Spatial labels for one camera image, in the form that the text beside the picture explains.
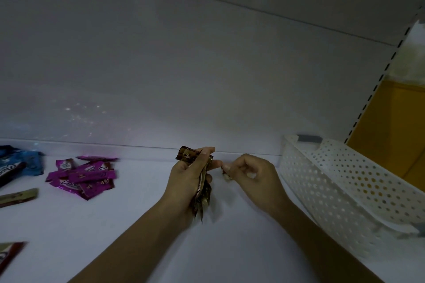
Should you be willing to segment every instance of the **person's right hand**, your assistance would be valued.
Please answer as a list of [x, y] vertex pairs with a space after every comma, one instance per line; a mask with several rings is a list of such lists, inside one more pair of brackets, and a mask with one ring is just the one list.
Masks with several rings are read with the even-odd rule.
[[[231, 164], [224, 163], [222, 168], [258, 208], [273, 218], [290, 204], [274, 165], [267, 160], [244, 154]], [[256, 176], [249, 178], [247, 173], [256, 173]]]

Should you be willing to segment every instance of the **fingernail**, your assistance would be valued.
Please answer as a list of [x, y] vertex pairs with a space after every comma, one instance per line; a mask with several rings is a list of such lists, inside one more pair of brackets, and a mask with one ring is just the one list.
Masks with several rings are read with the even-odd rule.
[[223, 168], [224, 171], [229, 171], [231, 167], [232, 166], [230, 165], [230, 163], [223, 163], [222, 168]]

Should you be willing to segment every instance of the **plastic basket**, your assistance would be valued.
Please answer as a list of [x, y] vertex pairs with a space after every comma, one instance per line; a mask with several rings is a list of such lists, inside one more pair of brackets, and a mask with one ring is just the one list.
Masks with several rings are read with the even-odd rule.
[[286, 136], [278, 170], [317, 224], [356, 257], [425, 255], [425, 194], [350, 147]]

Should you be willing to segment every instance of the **yellow panel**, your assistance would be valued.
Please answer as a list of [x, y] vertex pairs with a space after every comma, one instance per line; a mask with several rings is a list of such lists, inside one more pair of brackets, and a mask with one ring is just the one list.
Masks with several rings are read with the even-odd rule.
[[382, 82], [348, 145], [403, 177], [425, 148], [425, 88]]
[[425, 192], [425, 150], [406, 173], [404, 180]]

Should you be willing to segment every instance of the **person's right arm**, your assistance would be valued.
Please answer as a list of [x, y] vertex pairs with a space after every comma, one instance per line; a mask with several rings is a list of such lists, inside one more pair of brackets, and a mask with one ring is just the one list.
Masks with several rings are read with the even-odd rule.
[[[244, 154], [222, 168], [255, 205], [279, 222], [296, 241], [320, 281], [382, 282], [291, 202], [270, 162]], [[249, 178], [247, 173], [256, 173], [256, 177]]]

